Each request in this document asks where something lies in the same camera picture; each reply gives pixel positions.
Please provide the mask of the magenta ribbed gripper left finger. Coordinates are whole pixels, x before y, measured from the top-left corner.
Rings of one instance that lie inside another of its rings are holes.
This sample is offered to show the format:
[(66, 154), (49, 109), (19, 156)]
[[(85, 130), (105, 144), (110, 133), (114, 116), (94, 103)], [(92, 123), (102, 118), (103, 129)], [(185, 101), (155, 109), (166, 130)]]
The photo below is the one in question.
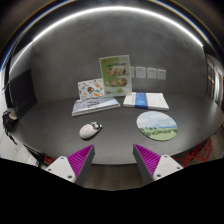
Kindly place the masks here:
[(68, 157), (58, 157), (46, 168), (46, 171), (83, 186), (94, 156), (94, 146), (89, 145)]

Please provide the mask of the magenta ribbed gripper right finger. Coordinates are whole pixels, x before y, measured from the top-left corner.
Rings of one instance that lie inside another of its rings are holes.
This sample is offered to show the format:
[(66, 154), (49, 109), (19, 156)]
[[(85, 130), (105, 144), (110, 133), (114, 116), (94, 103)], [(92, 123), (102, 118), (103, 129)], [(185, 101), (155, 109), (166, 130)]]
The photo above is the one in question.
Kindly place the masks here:
[(169, 155), (160, 156), (137, 144), (133, 145), (133, 155), (145, 185), (182, 169), (182, 166)]

